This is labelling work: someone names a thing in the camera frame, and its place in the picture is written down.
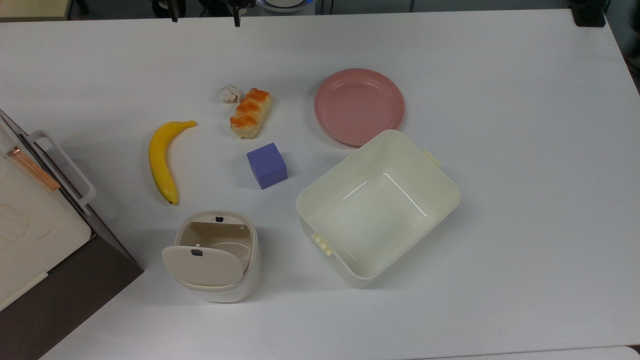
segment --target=trash can lid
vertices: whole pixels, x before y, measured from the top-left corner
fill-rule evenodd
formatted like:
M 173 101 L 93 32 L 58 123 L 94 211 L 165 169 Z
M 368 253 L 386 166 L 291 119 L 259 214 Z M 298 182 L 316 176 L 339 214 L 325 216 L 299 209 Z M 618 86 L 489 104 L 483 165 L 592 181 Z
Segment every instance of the trash can lid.
M 162 259 L 176 279 L 194 285 L 231 285 L 244 275 L 240 259 L 220 249 L 170 246 L 162 250 Z

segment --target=blue block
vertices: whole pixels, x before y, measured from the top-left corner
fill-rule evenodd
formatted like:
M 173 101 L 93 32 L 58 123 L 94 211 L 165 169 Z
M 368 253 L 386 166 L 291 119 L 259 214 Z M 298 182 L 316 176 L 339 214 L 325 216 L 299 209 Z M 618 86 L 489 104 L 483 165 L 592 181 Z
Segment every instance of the blue block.
M 285 165 L 276 144 L 271 143 L 252 152 L 247 152 L 249 165 L 253 176 L 258 180 L 261 189 L 287 179 L 287 165 Z

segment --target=banana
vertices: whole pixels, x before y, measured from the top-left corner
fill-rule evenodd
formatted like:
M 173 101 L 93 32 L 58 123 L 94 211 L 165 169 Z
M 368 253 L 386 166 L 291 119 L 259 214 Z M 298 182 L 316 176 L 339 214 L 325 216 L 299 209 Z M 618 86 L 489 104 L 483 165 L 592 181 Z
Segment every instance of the banana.
M 166 152 L 171 141 L 181 132 L 198 125 L 195 121 L 171 121 L 156 130 L 149 143 L 149 165 L 154 176 L 156 186 L 170 204 L 178 204 L 178 190 L 166 163 Z

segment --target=white plastic box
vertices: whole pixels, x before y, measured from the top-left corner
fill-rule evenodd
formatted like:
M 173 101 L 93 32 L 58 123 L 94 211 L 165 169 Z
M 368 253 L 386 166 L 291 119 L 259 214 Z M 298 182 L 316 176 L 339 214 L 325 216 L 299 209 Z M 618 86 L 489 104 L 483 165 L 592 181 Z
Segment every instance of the white plastic box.
M 439 166 L 399 131 L 384 131 L 298 195 L 302 228 L 362 288 L 460 203 Z
M 3 132 L 0 136 L 2 310 L 84 245 L 91 237 L 91 229 L 59 191 L 46 189 L 18 162 L 10 160 L 6 151 L 17 142 L 12 142 L 2 126 L 0 131 Z

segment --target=toy bread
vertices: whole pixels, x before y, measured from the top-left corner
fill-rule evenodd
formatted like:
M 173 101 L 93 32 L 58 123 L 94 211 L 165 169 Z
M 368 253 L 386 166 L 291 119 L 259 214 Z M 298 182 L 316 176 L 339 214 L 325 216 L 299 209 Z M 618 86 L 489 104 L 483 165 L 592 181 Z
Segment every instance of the toy bread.
M 252 88 L 236 107 L 230 119 L 231 130 L 240 138 L 255 138 L 270 110 L 271 94 Z

